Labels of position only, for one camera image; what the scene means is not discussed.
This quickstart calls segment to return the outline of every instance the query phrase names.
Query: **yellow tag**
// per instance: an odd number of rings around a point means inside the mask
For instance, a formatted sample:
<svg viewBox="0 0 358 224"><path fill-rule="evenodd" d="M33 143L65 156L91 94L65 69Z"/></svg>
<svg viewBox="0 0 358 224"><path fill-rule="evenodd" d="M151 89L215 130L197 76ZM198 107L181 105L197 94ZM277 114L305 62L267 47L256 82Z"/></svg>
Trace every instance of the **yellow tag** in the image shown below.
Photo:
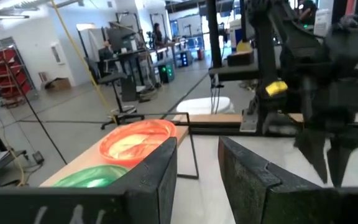
<svg viewBox="0 0 358 224"><path fill-rule="evenodd" d="M287 90L288 86L284 81L275 81L268 85L265 89L269 96L273 96Z"/></svg>

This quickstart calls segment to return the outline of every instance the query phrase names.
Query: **wooden board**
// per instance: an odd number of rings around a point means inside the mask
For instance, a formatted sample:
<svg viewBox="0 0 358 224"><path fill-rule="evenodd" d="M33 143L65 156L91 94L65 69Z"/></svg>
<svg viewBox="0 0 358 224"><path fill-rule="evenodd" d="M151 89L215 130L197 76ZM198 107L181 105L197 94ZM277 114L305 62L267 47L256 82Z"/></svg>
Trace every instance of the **wooden board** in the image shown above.
<svg viewBox="0 0 358 224"><path fill-rule="evenodd" d="M299 123L303 122L303 116L299 113L289 114L290 117ZM199 114L190 115L190 122L194 123L240 123L242 119L241 114ZM186 115L176 115L172 121L179 121L181 123L187 122ZM358 123L358 114L356 114L356 123Z"/></svg>
<svg viewBox="0 0 358 224"><path fill-rule="evenodd" d="M181 142L184 140L187 134L188 134L188 127L177 126L178 146L181 144ZM83 152L81 155L79 155L77 158L72 160L65 167L61 168L58 172L56 172L44 183L42 183L40 187L50 187L56 182L58 182L60 179L72 173L78 172L88 167L105 164L106 162L99 155L99 145L102 140L103 138L100 139L96 144L91 146L89 149L87 149L85 152Z"/></svg>

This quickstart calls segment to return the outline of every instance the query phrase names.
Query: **ceiling light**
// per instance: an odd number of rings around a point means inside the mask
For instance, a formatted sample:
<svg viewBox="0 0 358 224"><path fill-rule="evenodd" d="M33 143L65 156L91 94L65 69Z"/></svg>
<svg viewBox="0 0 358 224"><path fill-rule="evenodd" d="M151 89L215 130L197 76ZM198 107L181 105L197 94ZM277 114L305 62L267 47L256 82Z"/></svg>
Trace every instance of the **ceiling light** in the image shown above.
<svg viewBox="0 0 358 224"><path fill-rule="evenodd" d="M0 19L28 19L29 16L15 16L15 15L11 15L11 16L0 16Z"/></svg>

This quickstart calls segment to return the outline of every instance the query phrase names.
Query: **concrete floor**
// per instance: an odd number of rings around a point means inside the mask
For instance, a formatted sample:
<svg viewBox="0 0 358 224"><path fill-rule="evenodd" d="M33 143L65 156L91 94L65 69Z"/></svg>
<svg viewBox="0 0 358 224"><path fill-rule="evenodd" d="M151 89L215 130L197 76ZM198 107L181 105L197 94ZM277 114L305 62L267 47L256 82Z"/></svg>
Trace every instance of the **concrete floor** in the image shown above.
<svg viewBox="0 0 358 224"><path fill-rule="evenodd" d="M195 62L192 67L176 70L175 81L165 85L155 99L146 103L133 102L140 113L158 113L170 109L207 72L209 60ZM252 93L238 87L239 82L224 83L221 96L230 97L235 110L246 108ZM209 97L209 78L205 78L186 99ZM101 90L109 106L116 107L111 87ZM114 125L100 130L100 124L107 121L107 109L98 98L91 85L83 85L72 90L46 94L31 102L49 135L70 162L107 133ZM47 139L28 105L10 110L0 107L0 134L9 145L17 150L27 150L29 154L40 151L45 158L44 166L31 176L30 186L38 186L64 166L52 143ZM299 151L293 148L293 139L269 139L233 137L233 139L259 155L271 160L305 179L323 185L317 174ZM218 167L218 137L195 136L195 148L200 169L200 180L178 179L173 206L172 223L234 223ZM30 166L20 158L23 166ZM186 138L178 149L178 172L194 174L189 139ZM0 180L8 181L20 177L13 164L1 172ZM358 151L354 152L344 179L346 186L358 186Z"/></svg>

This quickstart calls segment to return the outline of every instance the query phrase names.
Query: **metal shelving rack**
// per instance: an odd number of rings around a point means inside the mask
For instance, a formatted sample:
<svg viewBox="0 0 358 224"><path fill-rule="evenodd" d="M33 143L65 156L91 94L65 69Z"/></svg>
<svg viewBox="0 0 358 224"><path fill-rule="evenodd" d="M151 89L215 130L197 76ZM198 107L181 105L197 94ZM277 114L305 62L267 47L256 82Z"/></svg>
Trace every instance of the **metal shelving rack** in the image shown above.
<svg viewBox="0 0 358 224"><path fill-rule="evenodd" d="M19 50L12 38L0 40L0 104L1 106L16 107L24 102L18 88L21 88L26 96L33 100L38 96L34 83L25 67ZM13 72L10 73L2 59L4 57ZM13 78L16 78L19 86L16 86Z"/></svg>

